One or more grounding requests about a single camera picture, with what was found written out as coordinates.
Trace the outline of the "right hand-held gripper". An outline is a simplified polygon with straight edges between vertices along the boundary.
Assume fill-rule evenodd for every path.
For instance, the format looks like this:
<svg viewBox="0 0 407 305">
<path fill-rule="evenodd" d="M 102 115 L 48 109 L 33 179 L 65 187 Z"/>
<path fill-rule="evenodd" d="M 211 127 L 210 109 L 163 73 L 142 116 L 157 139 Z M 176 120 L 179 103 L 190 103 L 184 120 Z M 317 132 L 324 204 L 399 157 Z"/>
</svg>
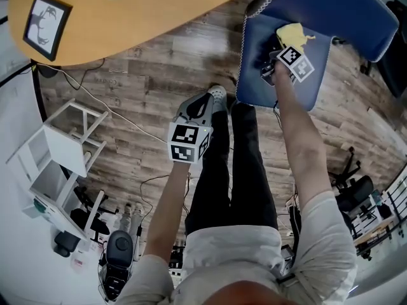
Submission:
<svg viewBox="0 0 407 305">
<path fill-rule="evenodd" d="M 315 70 L 309 59 L 293 46 L 271 51 L 268 56 L 268 61 L 263 64 L 260 74 L 262 80 L 269 85 L 273 85 L 272 76 L 275 72 L 275 63 L 278 60 L 289 69 L 289 77 L 293 84 L 297 81 L 302 83 Z"/>
</svg>

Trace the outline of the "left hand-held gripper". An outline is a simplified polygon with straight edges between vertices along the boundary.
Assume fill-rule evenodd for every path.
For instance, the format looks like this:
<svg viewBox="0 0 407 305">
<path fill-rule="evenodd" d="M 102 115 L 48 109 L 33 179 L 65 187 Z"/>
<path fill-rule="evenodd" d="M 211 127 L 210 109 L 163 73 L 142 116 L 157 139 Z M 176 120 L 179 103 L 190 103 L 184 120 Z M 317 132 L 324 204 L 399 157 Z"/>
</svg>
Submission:
<svg viewBox="0 0 407 305">
<path fill-rule="evenodd" d="M 202 93 L 185 100 L 169 124 L 167 147 L 172 161 L 200 165 L 212 135 L 214 97 Z"/>
</svg>

